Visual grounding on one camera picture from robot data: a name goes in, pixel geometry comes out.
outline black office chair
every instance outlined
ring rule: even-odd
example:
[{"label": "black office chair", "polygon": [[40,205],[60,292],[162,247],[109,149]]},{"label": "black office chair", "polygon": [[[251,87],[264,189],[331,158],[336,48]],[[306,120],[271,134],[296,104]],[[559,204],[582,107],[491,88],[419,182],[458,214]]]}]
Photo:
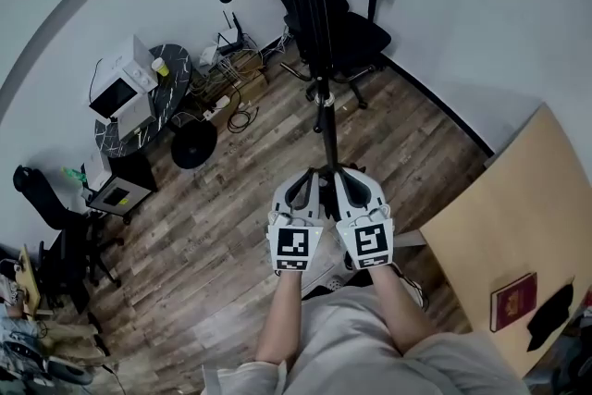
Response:
[{"label": "black office chair", "polygon": [[80,313],[80,307],[85,305],[86,290],[81,282],[87,266],[90,268],[89,280],[94,286],[99,284],[95,277],[97,266],[118,288],[121,286],[121,281],[109,273],[101,254],[113,244],[123,245],[123,239],[110,239],[101,243],[103,223],[97,213],[83,216],[67,210],[38,169],[18,166],[13,183],[50,228],[61,230],[49,251],[43,249],[43,243],[40,248],[40,281],[50,294],[58,294],[57,289],[68,288]]},{"label": "black office chair", "polygon": [[[284,21],[296,40],[302,61],[306,63],[307,51],[303,41],[299,38],[301,30],[294,4],[292,0],[281,1],[288,11]],[[360,94],[357,81],[364,74],[386,66],[380,53],[389,45],[390,35],[374,23],[376,0],[369,0],[367,19],[351,12],[347,0],[325,0],[325,3],[333,72],[340,71],[347,78],[346,80],[337,80],[337,82],[347,82],[358,99],[360,108],[366,109],[368,104]],[[285,63],[280,63],[280,65],[300,80],[311,80]],[[357,68],[362,68],[362,70],[354,72]],[[309,101],[314,100],[315,88],[316,84],[313,83],[306,90],[306,98]]]}]

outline power strip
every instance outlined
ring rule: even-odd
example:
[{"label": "power strip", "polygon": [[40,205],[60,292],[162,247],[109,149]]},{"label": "power strip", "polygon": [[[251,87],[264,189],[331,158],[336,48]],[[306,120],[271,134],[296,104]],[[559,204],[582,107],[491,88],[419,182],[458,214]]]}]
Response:
[{"label": "power strip", "polygon": [[218,102],[216,102],[216,107],[214,107],[215,110],[206,110],[203,113],[203,118],[205,118],[205,120],[212,120],[212,117],[215,116],[218,112],[220,112],[220,110],[226,107],[228,104],[230,104],[230,98],[227,95],[223,95],[218,99]]}]

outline red passport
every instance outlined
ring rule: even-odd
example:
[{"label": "red passport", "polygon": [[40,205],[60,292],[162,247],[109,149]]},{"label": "red passport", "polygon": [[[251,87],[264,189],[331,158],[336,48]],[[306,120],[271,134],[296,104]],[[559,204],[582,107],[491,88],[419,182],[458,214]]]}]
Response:
[{"label": "red passport", "polygon": [[537,274],[529,273],[491,293],[490,329],[499,331],[537,307]]}]

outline round table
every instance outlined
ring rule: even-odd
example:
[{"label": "round table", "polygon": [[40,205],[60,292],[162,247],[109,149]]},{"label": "round table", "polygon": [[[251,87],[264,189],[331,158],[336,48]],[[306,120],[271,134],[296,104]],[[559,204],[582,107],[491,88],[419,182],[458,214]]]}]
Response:
[{"label": "round table", "polygon": [[124,143],[119,139],[116,122],[105,125],[97,120],[94,123],[94,140],[99,150],[111,158],[133,154],[153,140],[175,115],[189,87],[192,64],[185,48],[178,44],[161,44],[151,48],[150,53],[155,58],[162,57],[170,71],[166,78],[158,75],[160,82],[150,92],[154,102],[156,121]]}]

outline microwave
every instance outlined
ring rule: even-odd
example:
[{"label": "microwave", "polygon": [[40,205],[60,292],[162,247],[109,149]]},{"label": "microwave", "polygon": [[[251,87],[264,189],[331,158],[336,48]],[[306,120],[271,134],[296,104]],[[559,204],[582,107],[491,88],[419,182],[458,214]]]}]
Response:
[{"label": "microwave", "polygon": [[89,107],[108,124],[158,85],[154,61],[138,37],[132,35],[97,66]]}]

